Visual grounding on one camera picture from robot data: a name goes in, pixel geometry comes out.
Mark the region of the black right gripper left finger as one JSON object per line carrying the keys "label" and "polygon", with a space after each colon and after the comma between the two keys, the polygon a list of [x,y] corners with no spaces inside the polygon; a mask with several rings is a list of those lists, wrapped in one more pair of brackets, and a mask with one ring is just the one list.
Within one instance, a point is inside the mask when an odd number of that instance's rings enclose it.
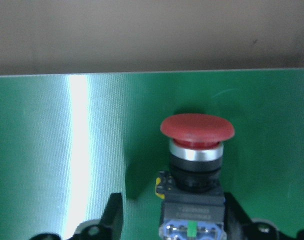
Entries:
{"label": "black right gripper left finger", "polygon": [[109,196],[101,218],[80,223],[70,240],[120,240],[124,224],[123,196]]}

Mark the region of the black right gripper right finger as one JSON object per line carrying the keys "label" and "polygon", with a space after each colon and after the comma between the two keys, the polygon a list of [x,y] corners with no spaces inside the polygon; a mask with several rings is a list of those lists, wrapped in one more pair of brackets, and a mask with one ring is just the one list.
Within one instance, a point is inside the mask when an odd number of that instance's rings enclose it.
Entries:
{"label": "black right gripper right finger", "polygon": [[251,219],[230,192],[224,195],[224,229],[228,240],[304,240],[304,229],[295,237],[286,235],[266,220]]}

